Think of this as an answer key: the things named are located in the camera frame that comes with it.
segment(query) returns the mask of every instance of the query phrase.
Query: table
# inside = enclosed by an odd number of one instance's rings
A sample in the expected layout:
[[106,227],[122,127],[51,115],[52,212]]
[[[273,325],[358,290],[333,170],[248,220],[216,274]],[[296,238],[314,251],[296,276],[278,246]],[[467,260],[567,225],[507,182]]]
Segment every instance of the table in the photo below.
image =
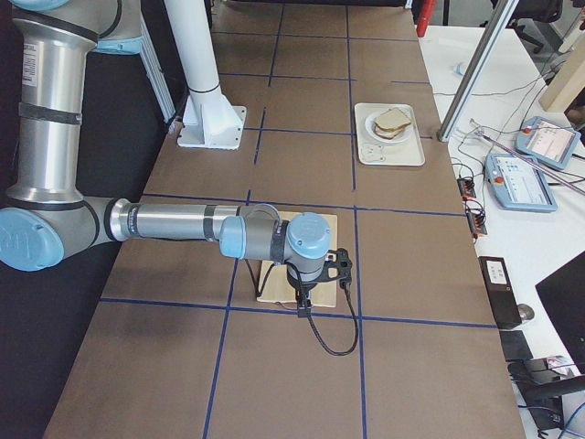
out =
[[[429,28],[425,38],[420,41],[420,46],[435,93],[455,93],[461,80],[461,75],[455,73],[455,68],[460,63],[469,61],[482,33],[483,30],[479,28]],[[510,91],[536,80],[539,75],[514,31],[506,30],[486,63],[473,93]],[[538,79],[534,89],[529,86],[506,95],[473,96],[459,121],[460,132],[472,131],[473,127],[469,122],[471,118],[497,130],[512,131],[519,127],[526,113],[527,118],[542,115],[566,126],[568,122],[562,113],[544,112],[537,101],[530,107],[534,96],[541,93],[544,86],[544,81]],[[451,100],[452,96],[435,94],[441,118],[447,112]],[[504,130],[503,126],[516,108],[519,110],[514,113]],[[493,137],[498,135],[490,129],[486,129],[486,133]],[[450,154],[463,160],[478,173],[481,170],[480,164],[457,149],[463,137],[464,135],[457,134],[450,140]],[[501,135],[500,141],[510,146],[514,136]],[[472,140],[466,141],[461,149],[466,154],[483,160],[490,146]],[[580,145],[575,153],[583,155],[583,151],[584,148]],[[585,163],[572,159],[566,170],[584,175]],[[564,187],[555,187],[553,195],[559,205],[557,212],[512,212],[500,209],[491,192],[488,189],[483,192],[481,178],[476,181],[479,187],[476,190],[484,201],[488,230],[488,236],[480,238],[475,245],[478,256],[504,257],[516,301],[528,304],[535,310],[535,319],[521,326],[534,357],[567,356],[567,350],[538,299],[535,285],[585,250],[585,234],[576,232],[582,227],[585,218],[583,198]],[[528,430],[528,437],[536,437],[533,424],[530,427],[529,416],[524,419],[528,429],[532,428]]]
[[[410,11],[221,2],[214,23],[241,147],[169,135],[143,201],[336,215],[358,349],[327,356],[217,244],[127,242],[46,437],[523,437]],[[358,102],[411,105],[425,166],[358,163]],[[315,321],[340,349],[337,294]]]

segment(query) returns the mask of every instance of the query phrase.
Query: red object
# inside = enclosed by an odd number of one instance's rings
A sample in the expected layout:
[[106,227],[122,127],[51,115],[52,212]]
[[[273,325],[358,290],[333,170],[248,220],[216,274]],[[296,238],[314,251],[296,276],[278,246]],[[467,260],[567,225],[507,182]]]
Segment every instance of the red object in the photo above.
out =
[[425,0],[424,5],[420,11],[419,23],[417,25],[417,35],[419,38],[424,37],[427,32],[427,27],[431,21],[432,12],[435,10],[437,0]]

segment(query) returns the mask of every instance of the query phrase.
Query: bread slice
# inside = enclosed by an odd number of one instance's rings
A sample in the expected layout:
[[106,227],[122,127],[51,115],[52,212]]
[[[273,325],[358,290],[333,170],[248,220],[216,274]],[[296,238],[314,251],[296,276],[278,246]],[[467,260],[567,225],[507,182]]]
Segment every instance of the bread slice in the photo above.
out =
[[387,112],[383,112],[376,119],[374,119],[376,131],[382,131],[394,134],[399,130],[404,130],[412,121],[398,108],[392,108]]
[[400,128],[398,130],[395,130],[393,132],[389,132],[389,131],[384,131],[378,128],[377,125],[374,125],[374,133],[379,136],[382,137],[383,139],[388,139],[388,140],[392,140],[394,137],[399,136],[400,134],[404,133],[404,130],[406,128]]

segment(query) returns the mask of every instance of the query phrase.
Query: white plate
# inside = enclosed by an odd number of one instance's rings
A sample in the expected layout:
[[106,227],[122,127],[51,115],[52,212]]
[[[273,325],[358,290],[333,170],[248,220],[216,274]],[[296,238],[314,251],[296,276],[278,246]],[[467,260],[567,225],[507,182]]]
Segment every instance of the white plate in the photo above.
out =
[[[376,118],[380,114],[383,114],[387,111],[388,110],[373,112],[366,118],[366,121],[364,122],[364,124],[366,126],[367,133],[369,135],[371,135],[374,139],[378,140],[379,142],[384,142],[385,144],[399,144],[400,142],[404,142],[405,140],[409,139],[412,136],[412,133],[414,132],[414,130],[412,129],[412,123],[409,126],[407,126],[404,129],[404,131],[402,131],[402,133],[400,133],[399,135],[397,135],[393,139],[386,139],[386,138],[376,134],[376,132],[374,131],[374,125],[375,125],[374,121],[376,120]],[[405,112],[403,112],[403,113],[412,122],[410,115],[406,114]]]

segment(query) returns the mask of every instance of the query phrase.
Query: screen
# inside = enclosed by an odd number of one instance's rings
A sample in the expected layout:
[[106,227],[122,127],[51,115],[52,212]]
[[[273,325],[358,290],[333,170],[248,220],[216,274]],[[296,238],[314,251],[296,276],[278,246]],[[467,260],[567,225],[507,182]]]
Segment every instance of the screen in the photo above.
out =
[[562,162],[575,134],[546,121],[540,121],[534,128],[537,129],[534,130],[526,149],[555,162]]
[[535,168],[513,156],[500,156],[495,160],[513,203],[542,206],[551,204]]

